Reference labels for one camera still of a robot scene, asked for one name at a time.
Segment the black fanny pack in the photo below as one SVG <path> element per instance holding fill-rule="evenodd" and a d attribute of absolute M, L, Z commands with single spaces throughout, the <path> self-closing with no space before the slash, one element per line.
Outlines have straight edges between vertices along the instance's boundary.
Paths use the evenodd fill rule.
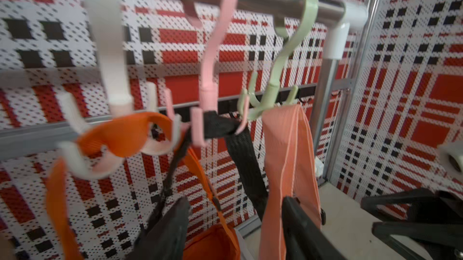
<path fill-rule="evenodd" d="M 252 201 L 258 216 L 263 217 L 268 200 L 268 191 L 261 175 L 249 129 L 244 128 L 242 132 L 239 132 L 237 120 L 220 117 L 214 112 L 206 112 L 205 116 L 206 138 L 225 139 L 229 155 L 239 171 L 245 193 Z M 162 212 L 167 197 L 172 195 L 172 178 L 180 161 L 183 161 L 189 171 L 200 180 L 203 190 L 206 191 L 217 212 L 222 212 L 219 200 L 214 195 L 203 168 L 190 149 L 191 138 L 192 132 L 188 129 L 179 148 L 174 153 L 157 205 L 150 215 L 150 217 L 154 217 L 155 221 L 160 220 L 165 215 Z M 196 235 L 190 243 L 185 242 L 182 260 L 238 260 L 240 257 L 241 248 L 236 231 L 229 227 L 225 219 L 221 219 L 220 224 Z"/>

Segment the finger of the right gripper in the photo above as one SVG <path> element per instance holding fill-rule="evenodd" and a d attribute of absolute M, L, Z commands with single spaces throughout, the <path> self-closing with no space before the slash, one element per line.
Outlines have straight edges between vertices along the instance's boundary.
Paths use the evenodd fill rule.
<path fill-rule="evenodd" d="M 384 196 L 365 197 L 361 208 L 380 220 L 397 220 L 378 206 L 409 205 L 407 220 L 462 220 L 463 201 L 448 191 L 432 192 L 426 188 Z"/>
<path fill-rule="evenodd" d="M 372 234 L 406 260 L 423 257 L 395 239 L 407 237 L 420 244 L 433 260 L 461 260 L 463 258 L 463 226 L 426 224 L 408 221 L 375 222 Z"/>

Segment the pink fanny pack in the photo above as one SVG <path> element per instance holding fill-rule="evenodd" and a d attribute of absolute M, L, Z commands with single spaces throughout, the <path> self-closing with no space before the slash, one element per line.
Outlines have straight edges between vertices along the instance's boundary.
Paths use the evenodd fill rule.
<path fill-rule="evenodd" d="M 262 220 L 259 257 L 283 260 L 286 256 L 282 224 L 284 197 L 298 198 L 303 211 L 317 228 L 321 227 L 313 139 L 309 121 L 299 104 L 265 111 L 262 124 L 269 194 Z"/>

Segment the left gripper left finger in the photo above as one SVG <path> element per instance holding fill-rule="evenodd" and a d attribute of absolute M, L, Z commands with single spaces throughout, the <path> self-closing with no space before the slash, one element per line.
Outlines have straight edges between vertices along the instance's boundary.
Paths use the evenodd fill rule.
<path fill-rule="evenodd" d="M 139 234 L 127 260 L 181 260 L 188 230 L 190 204 L 179 198 L 169 211 L 155 221 L 151 216 L 148 229 Z"/>

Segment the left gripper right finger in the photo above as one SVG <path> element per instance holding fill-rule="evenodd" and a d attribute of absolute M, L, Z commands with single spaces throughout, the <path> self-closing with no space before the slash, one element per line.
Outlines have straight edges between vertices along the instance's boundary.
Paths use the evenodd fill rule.
<path fill-rule="evenodd" d="M 282 223 L 287 260 L 343 260 L 345 258 L 292 197 L 283 199 Z"/>

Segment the orange fanny pack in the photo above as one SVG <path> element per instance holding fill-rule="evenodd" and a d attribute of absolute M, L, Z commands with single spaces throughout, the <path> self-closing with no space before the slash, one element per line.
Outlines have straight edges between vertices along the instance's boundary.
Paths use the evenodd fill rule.
<path fill-rule="evenodd" d="M 126 158 L 137 153 L 164 155 L 173 153 L 170 169 L 157 201 L 157 206 L 141 230 L 131 260 L 238 260 L 241 249 L 236 231 L 223 216 L 219 224 L 187 240 L 190 204 L 178 199 L 166 211 L 166 198 L 171 194 L 173 174 L 180 162 L 195 175 L 208 199 L 221 212 L 218 196 L 191 148 L 191 132 L 183 132 L 182 118 L 173 119 L 156 112 L 142 112 L 118 117 L 84 132 L 74 142 L 60 145 L 61 157 L 46 182 L 46 210 L 68 260 L 80 260 L 82 254 L 68 221 L 66 177 L 72 173 L 81 179 L 108 177 Z"/>

